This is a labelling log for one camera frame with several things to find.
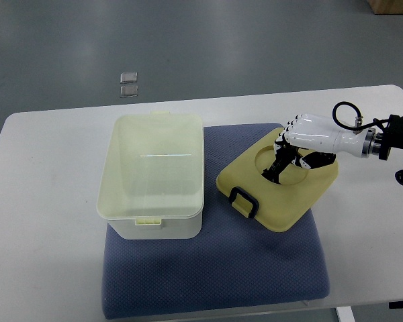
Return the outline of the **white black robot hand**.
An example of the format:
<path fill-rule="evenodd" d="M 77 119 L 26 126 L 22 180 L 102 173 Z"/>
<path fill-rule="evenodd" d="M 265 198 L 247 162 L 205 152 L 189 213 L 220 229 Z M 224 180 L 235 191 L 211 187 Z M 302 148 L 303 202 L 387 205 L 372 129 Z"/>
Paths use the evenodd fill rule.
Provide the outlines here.
<path fill-rule="evenodd" d="M 299 114 L 274 141 L 275 160 L 262 175 L 279 184 L 280 174 L 290 164 L 306 170 L 322 168 L 333 164 L 339 152 L 366 158 L 374 136 L 372 127 L 354 130 L 340 127 L 327 117 Z"/>

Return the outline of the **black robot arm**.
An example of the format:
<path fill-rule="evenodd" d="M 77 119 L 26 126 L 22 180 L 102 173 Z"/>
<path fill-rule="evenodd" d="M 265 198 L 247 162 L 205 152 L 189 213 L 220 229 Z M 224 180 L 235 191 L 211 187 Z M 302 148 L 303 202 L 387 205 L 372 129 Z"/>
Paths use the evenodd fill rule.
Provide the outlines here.
<path fill-rule="evenodd" d="M 354 126 L 346 125 L 337 118 L 337 110 L 341 106 L 348 106 L 356 112 Z M 403 116 L 391 114 L 387 119 L 374 118 L 371 123 L 362 124 L 363 116 L 359 108 L 348 101 L 337 103 L 332 109 L 332 119 L 341 128 L 353 132 L 355 135 L 365 132 L 361 155 L 378 156 L 380 160 L 387 160 L 392 148 L 403 150 Z M 396 181 L 403 186 L 403 169 L 395 173 Z"/>

